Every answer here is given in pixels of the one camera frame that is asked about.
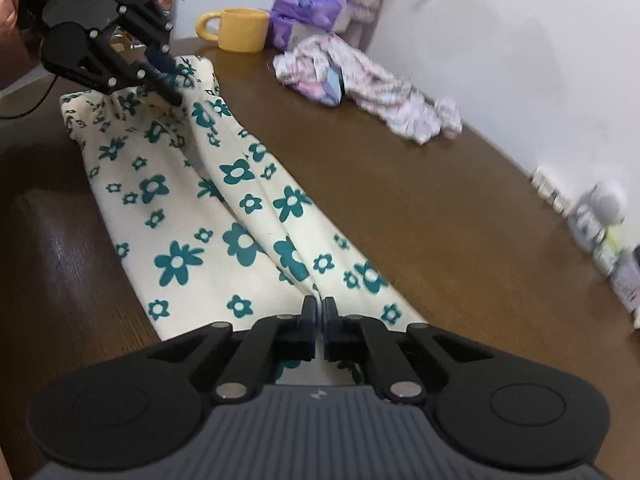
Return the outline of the lower purple tissue pack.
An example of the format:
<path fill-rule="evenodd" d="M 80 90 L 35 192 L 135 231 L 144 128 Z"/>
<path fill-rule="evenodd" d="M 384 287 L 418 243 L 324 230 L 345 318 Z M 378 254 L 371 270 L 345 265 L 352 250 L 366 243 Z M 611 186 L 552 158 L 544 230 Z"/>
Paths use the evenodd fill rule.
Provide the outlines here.
<path fill-rule="evenodd" d="M 270 15 L 267 44 L 280 51 L 289 51 L 294 49 L 299 41 L 313 34 L 313 27 L 297 21 L 295 18 L 273 13 Z"/>

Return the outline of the cream green floral dress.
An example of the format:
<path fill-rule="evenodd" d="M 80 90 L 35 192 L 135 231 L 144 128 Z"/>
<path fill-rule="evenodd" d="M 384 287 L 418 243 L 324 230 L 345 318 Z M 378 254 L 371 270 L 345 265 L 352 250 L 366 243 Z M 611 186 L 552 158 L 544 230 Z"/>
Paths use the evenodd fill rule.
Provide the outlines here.
<path fill-rule="evenodd" d="M 65 127 L 120 263 L 162 339 L 224 321 L 247 330 L 333 298 L 403 330 L 419 315 L 232 115 L 213 63 L 180 56 L 165 81 L 66 94 Z"/>

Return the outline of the purple tissue pack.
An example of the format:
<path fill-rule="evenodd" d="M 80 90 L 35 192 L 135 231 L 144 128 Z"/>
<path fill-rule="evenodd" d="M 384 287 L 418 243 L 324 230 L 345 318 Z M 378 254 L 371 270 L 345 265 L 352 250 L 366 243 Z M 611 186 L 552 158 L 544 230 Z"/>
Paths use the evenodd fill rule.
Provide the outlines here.
<path fill-rule="evenodd" d="M 280 51 L 289 51 L 294 49 L 299 41 L 313 34 L 313 27 L 297 21 L 295 18 L 273 13 L 270 15 L 267 44 Z"/>
<path fill-rule="evenodd" d="M 344 32 L 352 19 L 347 0 L 274 0 L 271 11 L 328 32 Z"/>

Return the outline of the upper purple tissue pack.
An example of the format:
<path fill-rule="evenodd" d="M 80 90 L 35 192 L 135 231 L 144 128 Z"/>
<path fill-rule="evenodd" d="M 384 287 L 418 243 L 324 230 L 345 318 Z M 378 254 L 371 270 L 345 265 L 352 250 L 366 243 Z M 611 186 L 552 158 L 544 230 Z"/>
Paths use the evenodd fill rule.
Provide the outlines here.
<path fill-rule="evenodd" d="M 352 19 L 347 0 L 274 0 L 271 11 L 328 32 L 344 32 Z"/>

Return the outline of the person pink clothing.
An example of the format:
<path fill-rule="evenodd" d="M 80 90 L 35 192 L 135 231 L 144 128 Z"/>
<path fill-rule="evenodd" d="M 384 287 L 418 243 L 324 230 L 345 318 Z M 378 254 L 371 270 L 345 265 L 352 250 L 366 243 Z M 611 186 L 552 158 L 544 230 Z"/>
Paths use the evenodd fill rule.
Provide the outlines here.
<path fill-rule="evenodd" d="M 28 53 L 17 28 L 18 0 L 1 0 L 0 8 L 0 89 L 20 79 L 37 62 Z"/>

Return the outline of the white letter block row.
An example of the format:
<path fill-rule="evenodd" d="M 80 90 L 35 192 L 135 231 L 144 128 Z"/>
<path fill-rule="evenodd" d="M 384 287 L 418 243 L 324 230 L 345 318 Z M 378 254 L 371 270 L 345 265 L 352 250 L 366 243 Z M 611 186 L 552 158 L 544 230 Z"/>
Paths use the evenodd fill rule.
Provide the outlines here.
<path fill-rule="evenodd" d="M 558 179 L 546 168 L 538 166 L 529 176 L 529 183 L 539 198 L 548 204 L 556 214 L 567 218 L 573 209 L 573 200 Z"/>

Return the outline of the pink purple patterned garment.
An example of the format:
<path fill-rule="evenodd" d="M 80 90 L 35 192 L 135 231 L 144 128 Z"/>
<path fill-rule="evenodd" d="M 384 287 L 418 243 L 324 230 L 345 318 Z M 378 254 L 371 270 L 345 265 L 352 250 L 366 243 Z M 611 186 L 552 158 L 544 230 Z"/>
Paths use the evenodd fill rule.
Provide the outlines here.
<path fill-rule="evenodd" d="M 423 145 L 442 134 L 462 133 L 457 104 L 442 98 L 429 103 L 411 81 L 395 76 L 340 37 L 316 35 L 276 55 L 277 80 L 311 101 L 328 107 L 344 99 L 381 119 L 392 133 Z"/>

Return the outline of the white astronaut figurine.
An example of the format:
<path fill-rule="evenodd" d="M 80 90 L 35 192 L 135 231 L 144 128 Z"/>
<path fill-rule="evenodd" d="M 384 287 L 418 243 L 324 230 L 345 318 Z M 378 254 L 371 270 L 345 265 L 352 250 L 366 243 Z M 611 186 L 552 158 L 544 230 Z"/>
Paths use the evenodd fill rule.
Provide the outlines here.
<path fill-rule="evenodd" d="M 612 226 L 625 219 L 627 195 L 615 180 L 598 182 L 585 193 L 567 218 L 577 245 L 590 254 L 599 246 Z"/>

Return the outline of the yellow ceramic mug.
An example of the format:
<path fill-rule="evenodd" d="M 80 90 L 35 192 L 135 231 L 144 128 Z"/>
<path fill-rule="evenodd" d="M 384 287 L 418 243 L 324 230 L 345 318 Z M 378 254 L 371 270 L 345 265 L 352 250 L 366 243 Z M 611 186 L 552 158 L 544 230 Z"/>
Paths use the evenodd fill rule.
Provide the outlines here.
<path fill-rule="evenodd" d="M 220 50 L 258 53 L 265 47 L 269 25 L 267 11 L 226 9 L 201 15 L 195 23 L 195 32 Z"/>

